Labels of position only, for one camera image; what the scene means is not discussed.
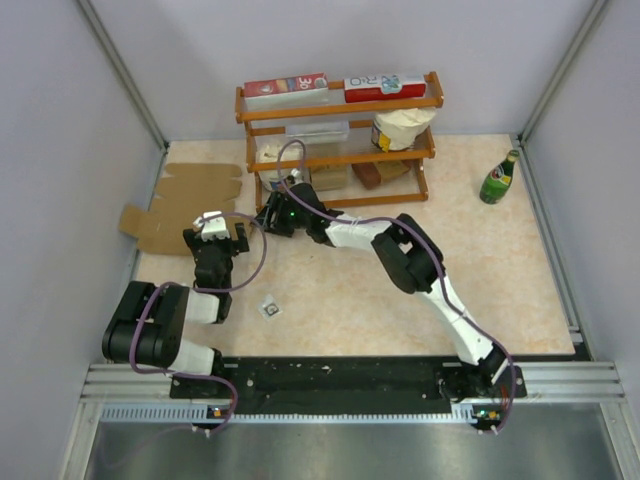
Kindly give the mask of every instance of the flattened cardboard box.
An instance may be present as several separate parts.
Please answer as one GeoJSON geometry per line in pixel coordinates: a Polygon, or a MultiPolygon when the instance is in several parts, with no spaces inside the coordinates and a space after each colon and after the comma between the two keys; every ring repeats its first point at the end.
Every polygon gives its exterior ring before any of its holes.
{"type": "MultiPolygon", "coordinates": [[[[126,205],[118,230],[138,240],[138,249],[160,255],[191,255],[182,231],[193,228],[193,221],[204,212],[233,212],[234,199],[240,194],[242,174],[238,165],[170,163],[158,180],[149,211],[126,205]]],[[[233,225],[249,225],[243,219],[226,218],[235,238],[233,225]]]]}

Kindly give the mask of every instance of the brown object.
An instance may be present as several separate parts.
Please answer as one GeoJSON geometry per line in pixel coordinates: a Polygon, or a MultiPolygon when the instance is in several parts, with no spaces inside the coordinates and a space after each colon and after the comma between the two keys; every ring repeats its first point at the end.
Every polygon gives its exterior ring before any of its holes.
{"type": "Polygon", "coordinates": [[[313,167],[311,171],[311,185],[317,192],[344,188],[349,183],[349,173],[346,165],[327,165],[313,167]]]}
{"type": "MultiPolygon", "coordinates": [[[[251,122],[256,120],[274,120],[283,118],[299,118],[312,117],[322,115],[350,114],[358,112],[376,112],[385,110],[396,110],[403,108],[422,108],[422,107],[442,107],[444,103],[444,94],[442,86],[436,72],[431,72],[424,76],[427,86],[429,87],[427,95],[422,98],[403,98],[398,100],[386,100],[376,102],[360,102],[339,105],[321,105],[299,108],[287,108],[281,110],[266,110],[249,112],[244,109],[244,91],[242,87],[236,88],[236,121],[243,123],[247,135],[247,170],[253,172],[256,176],[255,203],[256,210],[262,208],[262,184],[258,176],[258,172],[275,170],[275,163],[256,163],[256,140],[255,137],[263,135],[280,135],[285,133],[284,127],[267,127],[253,128],[251,122]]],[[[338,90],[344,88],[343,81],[329,82],[330,90],[338,90]]],[[[371,128],[372,120],[355,120],[350,121],[350,128],[371,128]]],[[[409,193],[404,195],[388,195],[380,197],[362,197],[354,199],[340,199],[331,202],[325,202],[331,208],[352,207],[360,205],[380,205],[384,203],[400,203],[424,201],[429,198],[427,182],[424,178],[424,169],[422,167],[423,158],[433,158],[435,156],[435,145],[431,136],[431,128],[427,128],[422,134],[416,138],[414,147],[410,150],[395,152],[367,152],[360,154],[348,154],[344,156],[329,156],[321,158],[307,158],[305,165],[309,168],[324,167],[333,165],[354,165],[362,163],[381,163],[381,162],[397,162],[406,161],[405,165],[412,165],[416,175],[418,193],[409,193]]],[[[295,168],[298,166],[297,161],[281,162],[281,168],[295,168]]]]}
{"type": "Polygon", "coordinates": [[[371,190],[407,173],[411,169],[411,162],[398,160],[396,162],[355,163],[351,165],[351,168],[365,188],[371,190]]]}
{"type": "MultiPolygon", "coordinates": [[[[191,255],[182,238],[182,231],[193,228],[193,221],[205,212],[232,212],[233,200],[240,194],[242,171],[237,165],[207,165],[170,163],[164,169],[167,176],[158,180],[156,196],[149,211],[125,205],[118,230],[138,239],[140,251],[161,255],[191,255]]],[[[227,226],[246,221],[225,218],[227,226]]],[[[230,228],[235,237],[235,229],[230,228]]]]}

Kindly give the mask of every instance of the orange shelf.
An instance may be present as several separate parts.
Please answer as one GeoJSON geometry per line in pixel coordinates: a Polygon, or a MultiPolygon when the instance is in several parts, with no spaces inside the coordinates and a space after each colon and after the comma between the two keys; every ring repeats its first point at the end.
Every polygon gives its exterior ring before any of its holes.
{"type": "MultiPolygon", "coordinates": [[[[280,110],[264,110],[264,111],[246,111],[244,109],[244,90],[242,87],[236,88],[235,113],[236,121],[243,123],[247,135],[247,170],[255,175],[256,184],[256,208],[262,207],[262,184],[260,182],[259,172],[275,170],[275,163],[256,163],[255,157],[258,150],[256,138],[268,135],[283,135],[285,127],[265,127],[254,128],[251,122],[263,120],[278,120],[286,118],[301,118],[323,115],[341,115],[363,112],[379,112],[386,110],[398,110],[406,108],[423,108],[436,107],[441,108],[444,104],[444,93],[438,74],[431,72],[424,76],[427,82],[427,95],[421,98],[403,98],[398,100],[386,100],[375,102],[358,102],[343,103],[335,105],[319,105],[310,107],[287,108],[280,110]]],[[[329,82],[330,90],[344,89],[344,81],[329,82]]],[[[372,120],[353,120],[349,122],[352,130],[361,128],[371,128],[372,120]]],[[[389,162],[398,160],[413,160],[414,173],[416,176],[419,193],[408,193],[406,195],[387,195],[380,197],[364,197],[352,199],[340,199],[326,202],[330,208],[343,208],[361,205],[381,205],[386,203],[399,203],[411,201],[424,201],[429,197],[427,182],[424,177],[422,167],[423,158],[433,158],[436,154],[431,128],[427,128],[421,135],[416,138],[415,144],[411,149],[382,152],[369,142],[365,142],[368,146],[361,146],[357,151],[349,151],[347,146],[342,144],[338,147],[332,147],[333,150],[329,154],[323,152],[322,147],[308,146],[307,160],[305,166],[320,167],[331,165],[353,165],[357,163],[368,162],[389,162]]],[[[299,164],[298,161],[281,162],[280,166],[284,169],[295,168],[299,164]]]]}

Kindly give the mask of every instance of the red box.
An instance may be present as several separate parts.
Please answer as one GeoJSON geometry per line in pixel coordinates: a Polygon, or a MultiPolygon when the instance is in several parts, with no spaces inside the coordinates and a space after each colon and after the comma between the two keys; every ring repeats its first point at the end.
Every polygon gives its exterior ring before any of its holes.
{"type": "Polygon", "coordinates": [[[329,83],[324,73],[259,80],[244,84],[247,107],[272,108],[328,101],[329,83]]]}
{"type": "Polygon", "coordinates": [[[426,91],[427,84],[422,75],[373,75],[344,81],[347,103],[422,97],[426,91]]]}

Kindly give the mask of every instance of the bottle cap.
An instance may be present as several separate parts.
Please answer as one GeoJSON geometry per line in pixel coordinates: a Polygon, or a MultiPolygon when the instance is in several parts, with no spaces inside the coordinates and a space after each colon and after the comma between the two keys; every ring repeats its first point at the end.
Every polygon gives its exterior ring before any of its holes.
{"type": "Polygon", "coordinates": [[[515,162],[519,158],[520,152],[517,150],[509,150],[509,153],[507,153],[507,160],[509,160],[510,162],[515,162]]]}

